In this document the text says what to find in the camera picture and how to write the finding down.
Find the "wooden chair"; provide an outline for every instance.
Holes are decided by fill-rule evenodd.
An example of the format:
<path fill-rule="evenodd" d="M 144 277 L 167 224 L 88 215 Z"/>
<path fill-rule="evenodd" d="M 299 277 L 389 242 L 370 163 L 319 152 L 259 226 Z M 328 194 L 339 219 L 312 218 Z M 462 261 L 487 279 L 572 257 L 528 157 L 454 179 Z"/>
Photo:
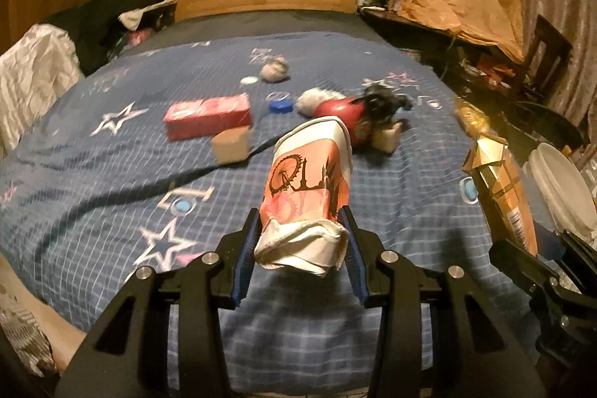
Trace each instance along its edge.
<path fill-rule="evenodd" d="M 535 138 L 538 135 L 544 137 L 558 150 L 566 145 L 572 150 L 584 145 L 577 126 L 543 105 L 519 101 L 504 111 L 508 122 L 514 127 Z"/>
<path fill-rule="evenodd" d="M 524 84 L 525 76 L 535 58 L 540 43 L 545 44 L 543 58 L 530 85 Z M 523 64 L 516 70 L 510 95 L 518 100 L 541 103 L 565 74 L 572 54 L 572 44 L 543 16 L 537 16 L 535 34 Z"/>

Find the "blue bottle cap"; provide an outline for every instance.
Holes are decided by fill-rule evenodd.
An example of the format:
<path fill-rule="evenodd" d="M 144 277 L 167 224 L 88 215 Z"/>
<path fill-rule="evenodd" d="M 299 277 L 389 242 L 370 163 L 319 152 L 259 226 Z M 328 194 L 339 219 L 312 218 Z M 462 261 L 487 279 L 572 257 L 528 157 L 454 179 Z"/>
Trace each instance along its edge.
<path fill-rule="evenodd" d="M 293 110 L 294 101 L 292 98 L 285 98 L 283 100 L 271 100 L 269 103 L 269 111 L 273 114 L 286 114 Z"/>

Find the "white plastic container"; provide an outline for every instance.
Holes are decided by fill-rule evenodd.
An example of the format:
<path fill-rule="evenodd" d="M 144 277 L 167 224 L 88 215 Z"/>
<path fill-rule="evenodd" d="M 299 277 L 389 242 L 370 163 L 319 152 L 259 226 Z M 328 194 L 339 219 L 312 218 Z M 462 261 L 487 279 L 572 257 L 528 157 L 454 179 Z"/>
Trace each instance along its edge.
<path fill-rule="evenodd" d="M 593 198 L 578 169 L 555 147 L 541 143 L 531 153 L 523 171 L 532 175 L 556 222 L 591 242 L 597 229 Z"/>

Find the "bed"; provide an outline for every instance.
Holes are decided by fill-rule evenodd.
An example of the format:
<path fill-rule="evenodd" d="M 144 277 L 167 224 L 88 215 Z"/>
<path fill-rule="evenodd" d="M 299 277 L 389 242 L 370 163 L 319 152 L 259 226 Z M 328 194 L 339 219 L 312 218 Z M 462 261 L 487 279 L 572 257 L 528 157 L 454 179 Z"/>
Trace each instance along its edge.
<path fill-rule="evenodd" d="M 64 364 L 138 266 L 185 265 L 260 204 L 274 143 L 304 121 L 268 113 L 269 93 L 296 98 L 317 86 L 354 95 L 364 79 L 386 78 L 415 107 L 399 115 L 410 128 L 392 156 L 354 154 L 350 206 L 359 226 L 418 266 L 463 267 L 521 337 L 532 334 L 527 297 L 490 264 L 481 208 L 461 194 L 470 140 L 453 116 L 453 94 L 355 11 L 356 0 L 178 0 L 174 26 L 77 83 L 22 137 L 0 164 L 0 253 L 12 269 L 3 272 L 47 303 L 32 303 L 39 314 L 57 313 L 63 327 L 49 338 L 70 339 Z M 259 74 L 264 53 L 283 55 L 290 79 L 241 85 Z M 208 138 L 167 141 L 162 118 L 175 101 L 241 92 L 254 118 L 246 164 L 218 167 Z M 220 322 L 236 391 L 296 396 L 368 385 L 380 310 L 359 305 L 345 268 L 320 279 L 256 267 L 246 299 L 220 311 Z M 174 311 L 172 389 L 176 323 Z"/>

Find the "brown paper bag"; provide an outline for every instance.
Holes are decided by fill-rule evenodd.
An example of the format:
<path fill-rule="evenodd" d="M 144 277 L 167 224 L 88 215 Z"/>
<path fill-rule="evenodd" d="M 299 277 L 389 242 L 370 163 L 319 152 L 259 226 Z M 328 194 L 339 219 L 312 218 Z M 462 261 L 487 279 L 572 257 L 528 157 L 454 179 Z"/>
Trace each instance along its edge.
<path fill-rule="evenodd" d="M 389 9 L 470 43 L 495 45 L 515 63 L 524 59 L 521 0 L 390 0 Z"/>
<path fill-rule="evenodd" d="M 473 142 L 463 171 L 469 174 L 479 191 L 491 239 L 508 238 L 537 255 L 537 239 L 524 186 L 507 148 L 507 140 L 481 134 Z"/>

